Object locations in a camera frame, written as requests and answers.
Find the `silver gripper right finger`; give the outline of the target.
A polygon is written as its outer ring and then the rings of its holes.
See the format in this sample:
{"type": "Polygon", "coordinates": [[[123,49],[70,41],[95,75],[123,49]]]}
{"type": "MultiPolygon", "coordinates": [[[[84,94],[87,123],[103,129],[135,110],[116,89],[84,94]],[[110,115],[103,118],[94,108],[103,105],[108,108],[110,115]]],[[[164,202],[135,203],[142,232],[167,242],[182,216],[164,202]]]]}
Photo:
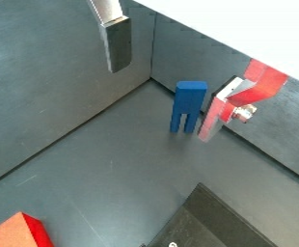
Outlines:
{"type": "Polygon", "coordinates": [[[207,142],[232,119],[246,123],[256,112],[254,103],[275,96],[287,78],[283,72],[251,59],[243,78],[234,77],[212,96],[199,138],[207,142]]]}

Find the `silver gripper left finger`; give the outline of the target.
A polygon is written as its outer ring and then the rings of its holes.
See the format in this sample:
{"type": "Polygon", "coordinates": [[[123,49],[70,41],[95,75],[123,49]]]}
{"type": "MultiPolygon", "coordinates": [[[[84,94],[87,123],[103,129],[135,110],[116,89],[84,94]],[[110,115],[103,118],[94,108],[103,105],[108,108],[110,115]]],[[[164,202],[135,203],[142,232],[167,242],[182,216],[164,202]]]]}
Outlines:
{"type": "Polygon", "coordinates": [[[98,21],[108,70],[115,73],[131,64],[131,19],[119,0],[87,0],[98,21]]]}

